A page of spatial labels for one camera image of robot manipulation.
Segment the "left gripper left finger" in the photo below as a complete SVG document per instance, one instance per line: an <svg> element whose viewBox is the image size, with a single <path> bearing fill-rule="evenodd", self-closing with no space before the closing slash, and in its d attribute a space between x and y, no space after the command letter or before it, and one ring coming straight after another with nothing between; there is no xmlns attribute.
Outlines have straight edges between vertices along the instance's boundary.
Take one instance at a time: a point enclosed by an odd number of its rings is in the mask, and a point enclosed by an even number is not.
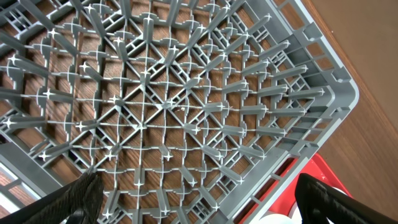
<svg viewBox="0 0 398 224"><path fill-rule="evenodd" d="M2 218L1 224L96 223L103 189L100 176L85 172L76 181Z"/></svg>

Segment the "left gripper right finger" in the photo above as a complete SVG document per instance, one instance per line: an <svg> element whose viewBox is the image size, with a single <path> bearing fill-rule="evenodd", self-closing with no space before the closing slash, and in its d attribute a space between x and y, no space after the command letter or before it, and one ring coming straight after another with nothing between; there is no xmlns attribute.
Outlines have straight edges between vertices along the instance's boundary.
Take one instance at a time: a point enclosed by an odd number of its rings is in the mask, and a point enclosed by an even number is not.
<svg viewBox="0 0 398 224"><path fill-rule="evenodd" d="M305 173L298 177L295 199L303 224L397 224L396 220Z"/></svg>

